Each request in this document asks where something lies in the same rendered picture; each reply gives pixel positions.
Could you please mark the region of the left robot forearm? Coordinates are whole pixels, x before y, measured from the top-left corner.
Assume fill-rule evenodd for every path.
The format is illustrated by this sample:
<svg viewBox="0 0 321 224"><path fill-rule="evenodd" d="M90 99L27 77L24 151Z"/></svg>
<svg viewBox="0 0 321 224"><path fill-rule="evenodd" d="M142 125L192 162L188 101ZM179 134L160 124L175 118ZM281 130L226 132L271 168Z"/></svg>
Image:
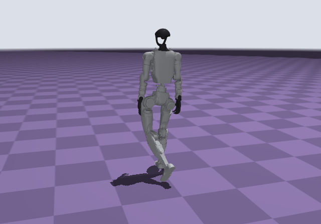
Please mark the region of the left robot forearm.
<svg viewBox="0 0 321 224"><path fill-rule="evenodd" d="M139 97L143 97L144 99L144 95L145 95L145 92L146 92L146 86L147 86L147 83L144 82L144 75L141 74L140 75L140 83L139 83L140 87L139 87L139 95L138 95L138 100L139 100Z"/></svg>

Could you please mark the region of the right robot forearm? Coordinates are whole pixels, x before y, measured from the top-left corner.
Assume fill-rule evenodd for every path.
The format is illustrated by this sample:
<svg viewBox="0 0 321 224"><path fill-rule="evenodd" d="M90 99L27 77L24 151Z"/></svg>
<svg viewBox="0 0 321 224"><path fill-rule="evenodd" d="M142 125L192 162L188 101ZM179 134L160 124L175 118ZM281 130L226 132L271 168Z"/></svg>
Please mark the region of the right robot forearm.
<svg viewBox="0 0 321 224"><path fill-rule="evenodd" d="M178 99L178 96L181 95L182 98L182 77L179 81L175 82L175 98Z"/></svg>

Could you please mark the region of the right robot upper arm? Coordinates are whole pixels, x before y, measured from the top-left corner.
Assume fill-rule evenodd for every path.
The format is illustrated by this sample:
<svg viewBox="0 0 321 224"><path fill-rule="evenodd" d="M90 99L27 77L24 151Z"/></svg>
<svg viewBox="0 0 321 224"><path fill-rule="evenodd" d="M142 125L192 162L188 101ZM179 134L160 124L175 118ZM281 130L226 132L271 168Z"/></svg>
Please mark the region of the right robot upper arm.
<svg viewBox="0 0 321 224"><path fill-rule="evenodd" d="M173 80L180 80L181 79L181 59L182 56L178 52L175 53L175 73L173 76Z"/></svg>

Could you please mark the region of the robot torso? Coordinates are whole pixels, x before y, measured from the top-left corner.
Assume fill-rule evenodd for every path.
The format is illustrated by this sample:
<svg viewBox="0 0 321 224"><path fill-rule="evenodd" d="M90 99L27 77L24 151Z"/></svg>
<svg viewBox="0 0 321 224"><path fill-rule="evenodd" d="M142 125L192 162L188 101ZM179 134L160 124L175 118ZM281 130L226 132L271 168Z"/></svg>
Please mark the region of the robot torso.
<svg viewBox="0 0 321 224"><path fill-rule="evenodd" d="M175 53L171 48L170 51L159 51L158 49L152 50L154 57L150 61L150 70L153 82L160 83L156 85L156 91L152 93L155 96L154 104L162 106L169 102L169 93L166 93L164 83L171 83L174 76Z"/></svg>

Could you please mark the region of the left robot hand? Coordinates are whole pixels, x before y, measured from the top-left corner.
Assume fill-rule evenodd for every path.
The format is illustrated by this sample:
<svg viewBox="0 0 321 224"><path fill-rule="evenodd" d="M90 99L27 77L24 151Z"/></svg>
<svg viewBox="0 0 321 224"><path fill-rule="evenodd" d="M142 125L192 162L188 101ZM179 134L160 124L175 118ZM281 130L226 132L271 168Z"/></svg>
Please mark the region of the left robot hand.
<svg viewBox="0 0 321 224"><path fill-rule="evenodd" d="M142 100L143 100L143 97L141 96L141 97L139 97L139 100L137 100L138 101L138 113L139 113L139 115L141 115L141 102L142 102Z"/></svg>

